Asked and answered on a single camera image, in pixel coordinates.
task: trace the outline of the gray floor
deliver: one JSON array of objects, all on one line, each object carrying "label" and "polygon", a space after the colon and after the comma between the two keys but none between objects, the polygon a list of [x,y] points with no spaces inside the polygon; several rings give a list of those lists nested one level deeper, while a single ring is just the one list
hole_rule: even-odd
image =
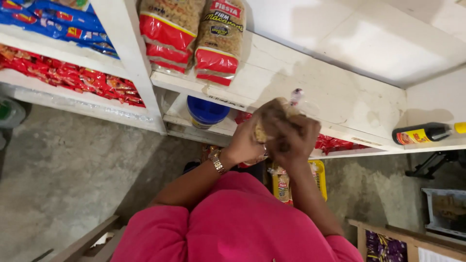
[{"label": "gray floor", "polygon": [[[29,262],[54,248],[48,261],[115,211],[130,218],[200,153],[196,142],[41,106],[11,136],[1,159],[2,262]],[[455,164],[434,181],[405,177],[406,155],[324,163],[328,204],[342,222],[421,230],[420,187],[466,189],[465,171]],[[344,227],[354,242],[355,229]]]}]

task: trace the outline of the black stand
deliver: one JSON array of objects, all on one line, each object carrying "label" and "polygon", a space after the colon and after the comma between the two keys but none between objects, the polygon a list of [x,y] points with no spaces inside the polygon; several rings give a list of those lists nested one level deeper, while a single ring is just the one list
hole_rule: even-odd
[{"label": "black stand", "polygon": [[[433,174],[448,162],[459,161],[461,166],[464,168],[466,165],[466,150],[451,150],[451,151],[439,151],[433,153],[424,163],[417,165],[415,171],[405,171],[405,175],[408,177],[424,178],[424,179],[435,179]],[[435,159],[443,157],[434,166],[428,167]]]}]

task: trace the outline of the yellow bottle cap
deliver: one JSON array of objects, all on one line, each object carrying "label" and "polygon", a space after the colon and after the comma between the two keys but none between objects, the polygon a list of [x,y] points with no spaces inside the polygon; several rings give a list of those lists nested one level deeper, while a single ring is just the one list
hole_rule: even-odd
[{"label": "yellow bottle cap", "polygon": [[455,123],[455,130],[460,134],[466,133],[466,122]]}]

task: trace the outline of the bottle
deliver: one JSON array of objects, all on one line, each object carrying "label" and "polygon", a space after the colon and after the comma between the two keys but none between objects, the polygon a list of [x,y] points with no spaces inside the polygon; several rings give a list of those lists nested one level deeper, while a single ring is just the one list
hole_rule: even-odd
[{"label": "bottle", "polygon": [[466,133],[466,122],[444,124],[431,122],[414,126],[396,128],[391,134],[398,145],[409,145],[426,142],[438,142],[454,133]]},{"label": "bottle", "polygon": [[0,97],[0,128],[11,129],[20,125],[26,110],[17,102]]}]

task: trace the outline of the metal watch band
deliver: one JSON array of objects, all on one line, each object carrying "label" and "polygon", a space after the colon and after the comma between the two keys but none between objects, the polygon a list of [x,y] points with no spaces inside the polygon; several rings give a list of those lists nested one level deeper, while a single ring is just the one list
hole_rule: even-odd
[{"label": "metal watch band", "polygon": [[220,163],[219,157],[212,158],[212,162],[213,162],[213,166],[215,167],[215,169],[217,169],[220,175],[223,175],[226,173],[225,168],[223,168],[222,163]]}]

